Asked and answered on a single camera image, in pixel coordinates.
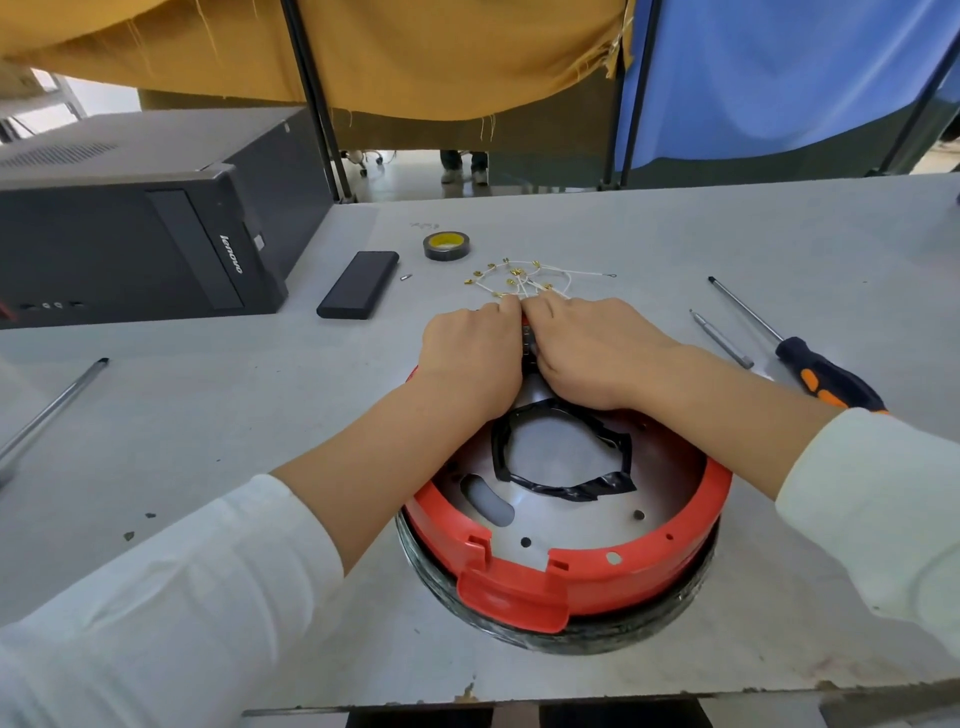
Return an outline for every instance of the metal plate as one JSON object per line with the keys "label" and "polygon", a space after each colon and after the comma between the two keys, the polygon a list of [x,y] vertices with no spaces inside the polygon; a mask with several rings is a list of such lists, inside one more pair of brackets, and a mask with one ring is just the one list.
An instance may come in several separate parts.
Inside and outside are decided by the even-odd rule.
{"label": "metal plate", "polygon": [[[553,397],[539,375],[524,379],[514,406]],[[461,513],[489,528],[493,555],[545,570],[551,548],[606,548],[645,536],[670,521],[693,497],[706,458],[679,435],[637,413],[594,413],[604,425],[631,435],[631,477],[636,491],[575,503],[533,493],[493,473],[489,425],[450,459],[434,484]],[[512,471],[538,483],[570,486],[620,467],[620,455],[597,440],[582,424],[561,416],[541,416],[522,423],[511,438],[507,461]],[[465,496],[468,475],[483,478],[513,508],[509,524],[484,505]]]}

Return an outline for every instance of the electrical tape roll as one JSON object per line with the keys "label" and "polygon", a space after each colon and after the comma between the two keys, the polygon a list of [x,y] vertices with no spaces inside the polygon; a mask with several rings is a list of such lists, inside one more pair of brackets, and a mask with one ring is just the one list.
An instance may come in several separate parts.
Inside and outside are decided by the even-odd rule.
{"label": "electrical tape roll", "polygon": [[459,260],[469,252],[470,239],[462,232],[434,232],[423,238],[423,254],[431,260]]}

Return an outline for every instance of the black power bank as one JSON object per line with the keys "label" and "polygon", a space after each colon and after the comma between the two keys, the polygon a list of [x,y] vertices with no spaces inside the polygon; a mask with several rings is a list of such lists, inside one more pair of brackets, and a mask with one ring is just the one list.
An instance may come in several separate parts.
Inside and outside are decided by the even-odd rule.
{"label": "black power bank", "polygon": [[399,261],[394,251],[360,251],[317,306],[317,315],[369,319]]}

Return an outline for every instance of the person's left hand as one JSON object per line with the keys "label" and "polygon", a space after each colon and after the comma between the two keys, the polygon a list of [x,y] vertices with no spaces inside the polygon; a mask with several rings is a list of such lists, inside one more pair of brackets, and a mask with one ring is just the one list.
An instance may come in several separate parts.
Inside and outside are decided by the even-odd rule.
{"label": "person's left hand", "polygon": [[451,403],[463,401],[483,422],[496,419],[510,409],[523,380],[521,316],[519,299],[504,296],[478,311],[434,317],[423,332],[414,380],[434,382]]}

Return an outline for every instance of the floor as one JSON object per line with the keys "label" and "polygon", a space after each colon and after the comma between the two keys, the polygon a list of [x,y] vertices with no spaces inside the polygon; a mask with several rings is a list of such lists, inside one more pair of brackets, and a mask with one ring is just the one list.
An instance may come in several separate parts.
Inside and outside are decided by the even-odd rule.
{"label": "floor", "polygon": [[960,164],[960,140],[951,142],[938,141],[917,162],[911,174],[927,175],[934,172],[951,172]]}
{"label": "floor", "polygon": [[[377,156],[383,164],[377,165]],[[463,181],[441,184],[444,172],[440,164],[440,152],[434,149],[399,151],[380,150],[365,154],[367,176],[361,174],[359,165],[344,159],[344,168],[350,190],[361,203],[389,203],[401,200],[445,200],[454,197],[497,197],[500,195],[524,195],[580,192],[579,188],[534,187],[534,186],[481,186],[470,181],[470,156],[464,154]]]}

